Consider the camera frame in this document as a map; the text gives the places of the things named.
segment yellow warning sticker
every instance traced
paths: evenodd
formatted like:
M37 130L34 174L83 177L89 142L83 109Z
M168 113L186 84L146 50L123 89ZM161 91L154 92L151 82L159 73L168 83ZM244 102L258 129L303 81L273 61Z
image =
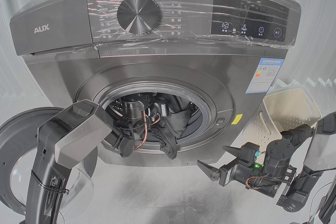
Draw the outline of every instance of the yellow warning sticker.
M231 123L231 124L237 124L240 119L242 118L243 114L239 114L239 115L236 115L236 118L234 119L234 121Z

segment copper braided cable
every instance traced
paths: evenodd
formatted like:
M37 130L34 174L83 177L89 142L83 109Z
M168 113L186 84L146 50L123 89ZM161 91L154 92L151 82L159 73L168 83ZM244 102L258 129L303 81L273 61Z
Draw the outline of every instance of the copper braided cable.
M137 146L136 148L134 148L134 150L137 150L137 149L141 148L142 145L146 142L146 139L147 139L147 124L146 124L145 111L142 112L142 116L143 116L143 121L145 123L145 138L143 139L142 143L139 146Z
M263 177L266 177L267 175L263 175L263 176L251 176L249 177L248 179L246 179L246 182L245 182L245 185L247 188L250 188L250 189L259 189L261 187L251 187L249 184L248 184L248 181L252 178L263 178Z
M155 123L158 123L160 121L160 119L161 119L161 117L160 117L160 114L159 114L159 118L156 121L154 121L150 126L154 125Z

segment plastic wrap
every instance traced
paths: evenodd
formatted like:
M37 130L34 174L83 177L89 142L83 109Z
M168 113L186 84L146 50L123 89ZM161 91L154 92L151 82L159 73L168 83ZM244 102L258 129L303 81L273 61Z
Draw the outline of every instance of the plastic wrap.
M300 6L293 0L153 0L157 24L147 33L125 31L117 18L124 0L87 0L95 48L148 41L239 43L288 49L295 44Z

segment qr code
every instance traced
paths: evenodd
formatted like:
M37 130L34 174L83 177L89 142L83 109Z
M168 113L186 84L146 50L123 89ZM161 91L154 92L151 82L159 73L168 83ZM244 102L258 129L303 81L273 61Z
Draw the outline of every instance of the qr code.
M267 71L266 76L275 76L277 74L279 68L277 67L270 67Z

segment gray floor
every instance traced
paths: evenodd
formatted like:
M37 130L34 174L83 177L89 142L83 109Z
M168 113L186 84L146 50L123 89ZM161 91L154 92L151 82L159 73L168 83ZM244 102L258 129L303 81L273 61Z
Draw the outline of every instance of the gray floor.
M233 145L241 144L239 136ZM293 156L291 164L302 168L309 141ZM217 167L229 162L225 154ZM329 171L321 177L313 194L334 178ZM141 224L226 224L248 223L252 218L259 223L288 224L304 222L309 218L313 195L305 208L287 213L276 206L282 188L274 199L256 191L246 190L237 182L225 188L210 181L197 166L191 167L127 167L105 164L98 159L93 175L95 192L90 205L70 224L89 223L141 223ZM315 197L313 209L329 186ZM0 204L3 223L14 224L23 216Z

